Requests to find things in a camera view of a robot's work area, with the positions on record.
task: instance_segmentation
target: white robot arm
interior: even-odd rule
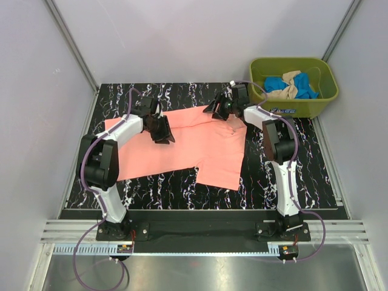
[[[89,187],[98,193],[97,200],[100,208],[104,209],[102,203],[105,206],[106,222],[103,232],[122,237],[129,232],[129,220],[125,219],[127,211],[120,200],[116,186],[119,175],[119,149],[143,130],[150,132],[155,143],[169,144],[175,140],[168,119],[163,115],[160,102],[149,97],[144,97],[142,105],[131,109],[130,116],[124,115],[116,126],[118,127],[115,130],[108,129],[97,136],[82,137],[76,174],[78,177],[81,176],[82,160],[91,144],[104,136],[87,158],[84,178]]]
[[[244,122],[253,124],[263,131],[264,153],[271,161],[275,170],[278,189],[277,219],[275,231],[282,236],[293,231],[296,233],[303,226],[303,219],[296,204],[298,195],[296,189],[296,161],[288,168],[288,161],[295,151],[295,140],[285,123],[264,111],[261,107],[250,104],[247,89],[244,85],[231,82],[231,93],[218,93],[215,99],[204,110],[212,113],[213,118],[227,120],[230,114],[241,118]],[[295,123],[291,117],[284,117],[295,130]]]

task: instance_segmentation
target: black marble table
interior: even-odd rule
[[[227,83],[103,84],[93,112],[89,133],[104,130],[104,120],[123,115],[125,94],[135,86],[144,96],[160,99],[164,111],[207,105]],[[134,94],[132,104],[140,102]],[[296,119],[300,148],[297,163],[298,197],[305,208],[336,208],[335,197],[310,119]],[[275,172],[263,152],[263,134],[247,128],[245,155],[238,191],[196,183],[197,169],[176,170],[118,182],[128,209],[274,209],[277,202]],[[79,179],[73,182],[66,209],[97,209],[96,199],[86,193]]]

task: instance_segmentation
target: pink shirt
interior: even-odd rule
[[[175,143],[155,144],[144,131],[122,146],[118,181],[198,167],[197,183],[238,190],[247,128],[234,115],[227,121],[212,119],[204,108],[163,113]],[[105,120],[105,128],[119,120]]]

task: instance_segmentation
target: green basket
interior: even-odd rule
[[[317,99],[269,99],[262,107],[280,115],[314,118],[338,95],[333,73],[324,61],[316,58],[258,58],[250,64],[249,73],[251,81],[264,87],[267,77],[282,77],[284,73],[296,70],[308,74],[312,90],[319,92]],[[256,86],[249,84],[248,91],[251,102],[264,100]]]

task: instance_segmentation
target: grey wall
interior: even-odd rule
[[[364,1],[329,63],[340,95],[321,116],[352,215],[388,286],[388,1]]]
[[[351,0],[55,0],[98,82],[217,82],[322,57]]]
[[[0,289],[25,290],[92,91],[42,0],[0,2]]]

